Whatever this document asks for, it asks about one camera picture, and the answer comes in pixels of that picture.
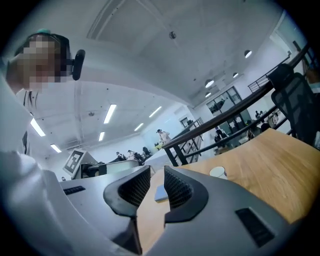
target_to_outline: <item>ceiling light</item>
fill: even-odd
[[[108,113],[106,113],[105,119],[104,119],[104,124],[109,123],[110,118],[112,116],[112,114],[114,113],[115,109],[116,109],[116,104],[111,104],[108,110]]]
[[[152,117],[161,108],[162,108],[162,106],[158,107],[151,115],[149,115],[149,117]]]
[[[105,136],[105,132],[103,131],[100,133],[99,141],[102,141],[104,139],[104,136]]]
[[[205,81],[205,88],[208,88],[210,86],[212,86],[212,84],[214,83],[215,81],[213,81],[212,79],[209,79],[207,81]]]
[[[35,131],[41,136],[46,136],[44,131],[41,130],[40,126],[37,124],[36,120],[33,118],[32,121],[30,122],[30,124],[32,125],[32,127],[35,129]]]
[[[244,57],[245,57],[245,58],[248,58],[251,54],[252,54],[252,51],[251,51],[251,50],[246,50],[246,51],[244,52]]]
[[[134,129],[134,131],[137,131],[137,130],[138,130],[141,126],[143,126],[143,125],[144,125],[144,123],[140,123],[140,124],[138,125],[138,127]]]
[[[55,151],[57,151],[58,153],[61,152],[61,150],[60,150],[55,144],[51,144],[50,146],[51,146],[51,148],[53,148],[53,149],[54,149]]]

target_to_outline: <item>wooden table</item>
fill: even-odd
[[[228,180],[255,194],[292,223],[305,216],[320,185],[320,151],[273,129],[247,143],[213,158],[181,168],[209,175],[223,166]],[[154,200],[157,186],[164,183],[164,171],[151,178],[151,187],[137,212],[137,225],[143,252],[164,230],[169,201]]]

